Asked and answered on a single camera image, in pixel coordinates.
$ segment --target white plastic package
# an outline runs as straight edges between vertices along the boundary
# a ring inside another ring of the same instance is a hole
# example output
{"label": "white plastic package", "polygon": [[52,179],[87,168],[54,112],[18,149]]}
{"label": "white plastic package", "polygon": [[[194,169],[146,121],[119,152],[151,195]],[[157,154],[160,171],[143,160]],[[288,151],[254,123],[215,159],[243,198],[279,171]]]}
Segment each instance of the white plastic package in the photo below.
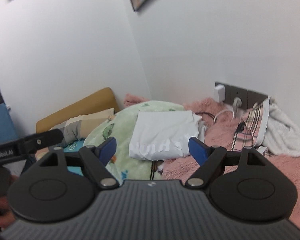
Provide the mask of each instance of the white plastic package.
{"label": "white plastic package", "polygon": [[200,119],[192,111],[140,112],[129,144],[129,156],[150,161],[188,156],[189,138],[198,137]]}

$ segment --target yellow headboard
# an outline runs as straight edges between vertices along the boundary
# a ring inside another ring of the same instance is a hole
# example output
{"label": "yellow headboard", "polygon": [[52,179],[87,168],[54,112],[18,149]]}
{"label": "yellow headboard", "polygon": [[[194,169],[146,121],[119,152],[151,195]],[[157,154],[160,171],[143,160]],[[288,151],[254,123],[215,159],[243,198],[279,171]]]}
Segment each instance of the yellow headboard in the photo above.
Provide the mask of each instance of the yellow headboard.
{"label": "yellow headboard", "polygon": [[115,113],[120,111],[111,88],[103,88],[92,95],[41,119],[37,122],[36,132],[40,133],[48,131],[55,125],[67,121],[72,117],[93,114],[112,107],[114,108]]}

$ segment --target white charger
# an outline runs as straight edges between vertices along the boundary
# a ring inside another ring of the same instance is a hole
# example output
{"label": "white charger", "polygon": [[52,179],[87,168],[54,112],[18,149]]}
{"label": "white charger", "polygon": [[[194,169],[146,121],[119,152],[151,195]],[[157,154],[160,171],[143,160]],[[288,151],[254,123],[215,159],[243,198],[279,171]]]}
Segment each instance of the white charger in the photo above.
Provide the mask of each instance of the white charger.
{"label": "white charger", "polygon": [[219,84],[214,88],[213,99],[219,103],[226,100],[226,90],[224,85]]}

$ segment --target gray ribbed surface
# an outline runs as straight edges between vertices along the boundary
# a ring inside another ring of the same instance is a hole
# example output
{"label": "gray ribbed surface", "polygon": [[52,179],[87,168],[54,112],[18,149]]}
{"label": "gray ribbed surface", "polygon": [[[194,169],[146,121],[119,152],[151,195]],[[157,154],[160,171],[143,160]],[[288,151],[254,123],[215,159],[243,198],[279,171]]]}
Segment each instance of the gray ribbed surface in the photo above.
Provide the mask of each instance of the gray ribbed surface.
{"label": "gray ribbed surface", "polygon": [[17,221],[2,235],[9,240],[294,240],[300,231],[289,221],[249,225],[229,219],[201,191],[179,181],[126,180],[102,192],[83,214],[65,222],[37,225]]}

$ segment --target power outlet panel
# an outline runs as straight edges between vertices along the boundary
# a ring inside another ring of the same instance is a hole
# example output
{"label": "power outlet panel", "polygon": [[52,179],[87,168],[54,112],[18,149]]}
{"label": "power outlet panel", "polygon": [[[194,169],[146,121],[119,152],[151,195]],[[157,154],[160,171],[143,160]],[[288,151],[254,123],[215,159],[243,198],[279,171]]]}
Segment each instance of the power outlet panel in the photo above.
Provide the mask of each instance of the power outlet panel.
{"label": "power outlet panel", "polygon": [[235,87],[221,82],[215,82],[215,85],[219,84],[225,86],[226,100],[224,102],[232,106],[234,98],[239,97],[242,101],[242,106],[240,108],[244,110],[253,108],[253,105],[255,103],[260,104],[268,98],[268,95],[262,93],[258,93],[245,88]]}

